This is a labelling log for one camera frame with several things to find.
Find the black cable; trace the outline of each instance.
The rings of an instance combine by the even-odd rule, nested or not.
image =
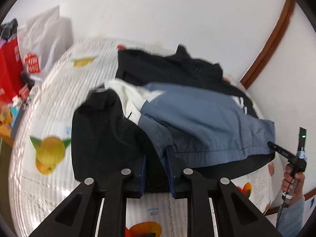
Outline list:
[[[286,190],[286,195],[287,195],[287,193],[288,193],[288,191],[289,191],[289,188],[290,188],[290,184],[289,184],[289,186],[288,186],[288,189]],[[283,203],[282,203],[282,208],[281,208],[279,217],[276,219],[276,229],[277,229],[277,227],[278,227],[278,225],[279,225],[279,219],[280,219],[280,216],[281,216],[281,214],[282,214],[282,210],[283,210],[284,203],[285,203],[285,199],[284,199],[284,201],[283,201]]]

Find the white wall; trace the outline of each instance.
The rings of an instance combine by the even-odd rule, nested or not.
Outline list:
[[[263,116],[276,125],[276,143],[296,152],[307,129],[308,165],[303,192],[316,187],[316,33],[296,5],[279,47],[249,88]]]
[[[179,43],[193,56],[220,62],[241,78],[261,51],[285,0],[18,0],[6,21],[26,19],[60,4],[73,38],[109,36],[158,43],[175,50]],[[68,31],[68,46],[72,43]]]

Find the white plastic bag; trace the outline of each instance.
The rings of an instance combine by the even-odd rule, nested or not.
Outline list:
[[[66,50],[59,6],[28,20],[17,34],[24,70],[30,79],[42,82]]]

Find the blue fabric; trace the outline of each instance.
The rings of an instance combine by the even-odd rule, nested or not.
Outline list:
[[[283,237],[295,237],[302,229],[304,202],[303,197],[289,208],[283,208],[281,216],[281,208],[279,209],[277,218],[280,219],[277,229]]]
[[[269,154],[274,124],[244,114],[231,96],[175,84],[150,83],[165,91],[141,108],[138,126],[151,139],[162,163],[167,145],[188,167],[204,167]]]

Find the red logo on bag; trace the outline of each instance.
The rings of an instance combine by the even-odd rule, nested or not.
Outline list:
[[[40,73],[39,58],[36,54],[28,53],[24,61],[30,74]]]

